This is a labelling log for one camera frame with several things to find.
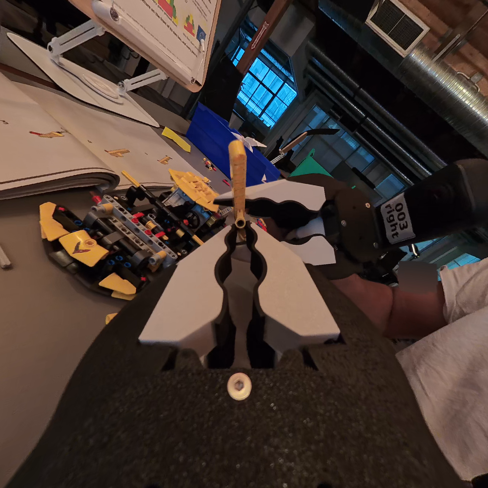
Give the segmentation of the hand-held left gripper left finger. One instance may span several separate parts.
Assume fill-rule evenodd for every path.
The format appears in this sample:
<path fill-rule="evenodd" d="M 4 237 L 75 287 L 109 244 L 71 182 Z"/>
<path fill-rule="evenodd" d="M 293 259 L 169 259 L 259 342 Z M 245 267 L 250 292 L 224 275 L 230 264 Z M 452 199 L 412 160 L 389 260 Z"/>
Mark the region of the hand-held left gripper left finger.
<path fill-rule="evenodd" d="M 230 368 L 234 325 L 224 282 L 232 272 L 233 251 L 234 227 L 227 226 L 179 262 L 139 342 L 192 349 L 210 368 Z"/>

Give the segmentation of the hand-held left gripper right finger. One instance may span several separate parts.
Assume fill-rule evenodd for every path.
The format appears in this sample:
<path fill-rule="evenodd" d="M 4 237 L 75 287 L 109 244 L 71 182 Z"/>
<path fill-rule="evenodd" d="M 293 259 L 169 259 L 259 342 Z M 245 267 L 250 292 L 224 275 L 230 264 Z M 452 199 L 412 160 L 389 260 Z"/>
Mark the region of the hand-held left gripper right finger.
<path fill-rule="evenodd" d="M 308 267 L 290 246 L 246 224 L 253 289 L 247 352 L 252 368 L 272 368 L 277 355 L 340 338 L 340 329 Z"/>

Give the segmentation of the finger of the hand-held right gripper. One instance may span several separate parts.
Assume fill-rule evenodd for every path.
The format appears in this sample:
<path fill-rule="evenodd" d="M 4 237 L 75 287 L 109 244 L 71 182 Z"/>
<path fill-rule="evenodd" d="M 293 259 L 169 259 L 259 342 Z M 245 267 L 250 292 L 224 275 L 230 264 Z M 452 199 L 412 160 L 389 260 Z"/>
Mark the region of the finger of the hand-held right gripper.
<path fill-rule="evenodd" d="M 292 230 L 282 244 L 299 256 L 305 264 L 336 264 L 335 250 L 326 239 L 323 222 L 309 222 Z"/>
<path fill-rule="evenodd" d="M 245 213 L 271 218 L 280 228 L 296 229 L 319 216 L 326 202 L 322 186 L 277 180 L 246 188 Z"/>

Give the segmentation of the long yellow holed beam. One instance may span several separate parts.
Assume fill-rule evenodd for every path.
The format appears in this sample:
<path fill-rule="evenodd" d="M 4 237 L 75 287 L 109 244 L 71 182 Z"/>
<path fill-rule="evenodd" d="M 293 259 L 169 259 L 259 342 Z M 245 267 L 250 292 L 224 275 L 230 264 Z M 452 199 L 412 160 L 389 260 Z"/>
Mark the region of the long yellow holed beam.
<path fill-rule="evenodd" d="M 234 218 L 245 217 L 246 182 L 247 182 L 247 153 L 240 140 L 229 143 L 229 167 L 232 180 L 232 198 Z"/>

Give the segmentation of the grey desk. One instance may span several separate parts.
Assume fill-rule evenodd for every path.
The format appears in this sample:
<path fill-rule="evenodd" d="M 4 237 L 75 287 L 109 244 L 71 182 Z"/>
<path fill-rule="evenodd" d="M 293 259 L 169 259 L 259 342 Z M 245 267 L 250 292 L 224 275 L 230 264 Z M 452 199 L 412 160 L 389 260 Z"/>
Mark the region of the grey desk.
<path fill-rule="evenodd" d="M 1 487 L 49 423 L 79 361 L 108 314 L 128 303 L 88 290 L 46 256 L 39 205 L 66 205 L 82 217 L 91 188 L 1 201 Z"/>

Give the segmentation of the person's right hand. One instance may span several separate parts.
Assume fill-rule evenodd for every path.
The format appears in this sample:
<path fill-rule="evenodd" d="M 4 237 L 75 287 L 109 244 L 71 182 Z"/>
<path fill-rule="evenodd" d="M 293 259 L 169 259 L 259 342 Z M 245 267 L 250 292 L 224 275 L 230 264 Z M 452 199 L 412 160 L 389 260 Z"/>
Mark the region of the person's right hand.
<path fill-rule="evenodd" d="M 353 274 L 331 281 L 382 332 L 386 331 L 393 308 L 393 288 Z"/>

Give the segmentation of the wooden stick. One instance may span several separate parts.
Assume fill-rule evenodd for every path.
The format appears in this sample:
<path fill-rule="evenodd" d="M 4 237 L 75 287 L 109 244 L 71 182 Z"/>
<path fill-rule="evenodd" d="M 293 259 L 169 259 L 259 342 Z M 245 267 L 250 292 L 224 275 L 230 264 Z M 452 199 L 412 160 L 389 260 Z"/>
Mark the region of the wooden stick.
<path fill-rule="evenodd" d="M 288 144 L 282 146 L 279 148 L 278 155 L 271 160 L 271 163 L 275 165 L 278 161 L 283 159 L 286 154 L 293 149 L 296 145 L 302 143 L 307 137 L 309 136 L 314 136 L 314 135 L 335 135 L 337 134 L 341 129 L 337 128 L 321 128 L 321 129 L 309 129 L 307 131 L 304 131 L 302 134 L 294 138 L 291 142 Z"/>

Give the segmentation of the crumpled white paper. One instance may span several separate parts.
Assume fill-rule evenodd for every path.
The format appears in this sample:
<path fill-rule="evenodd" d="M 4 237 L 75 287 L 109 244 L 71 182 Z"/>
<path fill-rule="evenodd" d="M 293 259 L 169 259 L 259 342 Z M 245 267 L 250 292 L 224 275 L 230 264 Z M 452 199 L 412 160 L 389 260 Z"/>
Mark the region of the crumpled white paper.
<path fill-rule="evenodd" d="M 252 137 L 244 137 L 240 133 L 233 132 L 234 137 L 240 140 L 245 147 L 247 147 L 251 152 L 253 152 L 254 147 L 266 148 L 266 144 L 263 144 Z"/>

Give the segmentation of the partly built yellow toy car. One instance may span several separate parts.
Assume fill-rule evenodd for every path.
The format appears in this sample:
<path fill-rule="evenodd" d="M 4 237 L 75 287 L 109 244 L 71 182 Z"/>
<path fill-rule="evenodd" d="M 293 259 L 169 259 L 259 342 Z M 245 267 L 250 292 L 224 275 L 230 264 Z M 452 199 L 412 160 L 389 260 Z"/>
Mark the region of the partly built yellow toy car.
<path fill-rule="evenodd" d="M 231 207 L 219 208 L 209 180 L 170 169 L 172 187 L 159 196 L 123 173 L 124 195 L 92 197 L 79 218 L 65 205 L 41 204 L 40 231 L 47 257 L 87 289 L 131 300 L 159 274 L 226 226 Z"/>

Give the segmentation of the blue storage bin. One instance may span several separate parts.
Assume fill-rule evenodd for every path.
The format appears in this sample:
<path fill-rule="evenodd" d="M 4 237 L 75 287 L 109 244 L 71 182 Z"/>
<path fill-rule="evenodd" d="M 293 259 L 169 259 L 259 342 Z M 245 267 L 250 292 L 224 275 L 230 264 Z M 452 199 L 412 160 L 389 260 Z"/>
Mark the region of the blue storage bin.
<path fill-rule="evenodd" d="M 186 137 L 210 160 L 223 174 L 230 177 L 228 145 L 236 140 L 239 133 L 231 130 L 228 122 L 213 111 L 198 103 Z M 272 182 L 281 174 L 258 148 L 247 154 L 247 186 Z"/>

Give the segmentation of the yellow paper scrap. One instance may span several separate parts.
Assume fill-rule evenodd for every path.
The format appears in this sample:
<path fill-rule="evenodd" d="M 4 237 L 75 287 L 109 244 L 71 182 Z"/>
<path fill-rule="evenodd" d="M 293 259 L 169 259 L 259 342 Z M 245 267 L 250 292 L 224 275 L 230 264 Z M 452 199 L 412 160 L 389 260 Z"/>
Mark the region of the yellow paper scrap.
<path fill-rule="evenodd" d="M 169 127 L 165 126 L 163 128 L 162 136 L 174 141 L 174 143 L 177 144 L 185 152 L 191 152 L 190 144 Z"/>

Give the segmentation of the open instruction booklet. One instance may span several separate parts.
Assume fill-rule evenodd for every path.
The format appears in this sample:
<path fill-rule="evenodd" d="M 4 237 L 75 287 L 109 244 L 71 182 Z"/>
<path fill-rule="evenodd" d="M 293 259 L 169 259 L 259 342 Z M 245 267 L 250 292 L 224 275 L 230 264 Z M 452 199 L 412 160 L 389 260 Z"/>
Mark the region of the open instruction booklet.
<path fill-rule="evenodd" d="M 1 74 L 1 200 L 76 187 L 150 190 L 172 171 L 204 177 L 153 127 Z"/>

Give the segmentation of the printed instruction sheet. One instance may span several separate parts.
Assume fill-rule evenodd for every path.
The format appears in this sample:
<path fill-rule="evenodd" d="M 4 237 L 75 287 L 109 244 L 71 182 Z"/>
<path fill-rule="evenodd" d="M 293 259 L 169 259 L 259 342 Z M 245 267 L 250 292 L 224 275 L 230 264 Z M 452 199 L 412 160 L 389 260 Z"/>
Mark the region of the printed instruction sheet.
<path fill-rule="evenodd" d="M 134 49 L 180 83 L 203 84 L 221 1 L 108 1 Z"/>

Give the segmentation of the white ceiling air vent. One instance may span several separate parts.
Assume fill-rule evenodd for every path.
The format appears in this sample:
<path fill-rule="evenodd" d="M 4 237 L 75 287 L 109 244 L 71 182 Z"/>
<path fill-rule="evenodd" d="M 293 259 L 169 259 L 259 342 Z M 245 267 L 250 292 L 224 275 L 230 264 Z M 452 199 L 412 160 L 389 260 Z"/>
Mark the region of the white ceiling air vent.
<path fill-rule="evenodd" d="M 399 1 L 378 1 L 365 24 L 405 58 L 424 39 L 430 27 Z"/>

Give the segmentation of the silver ventilation duct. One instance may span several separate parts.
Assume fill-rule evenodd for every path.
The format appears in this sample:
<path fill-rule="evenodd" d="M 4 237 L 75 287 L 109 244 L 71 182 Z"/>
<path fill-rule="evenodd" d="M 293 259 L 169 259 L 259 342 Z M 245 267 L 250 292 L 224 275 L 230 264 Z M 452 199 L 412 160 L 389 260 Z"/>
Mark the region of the silver ventilation duct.
<path fill-rule="evenodd" d="M 487 99 L 465 77 L 422 43 L 403 59 L 398 73 L 404 85 L 487 156 Z"/>

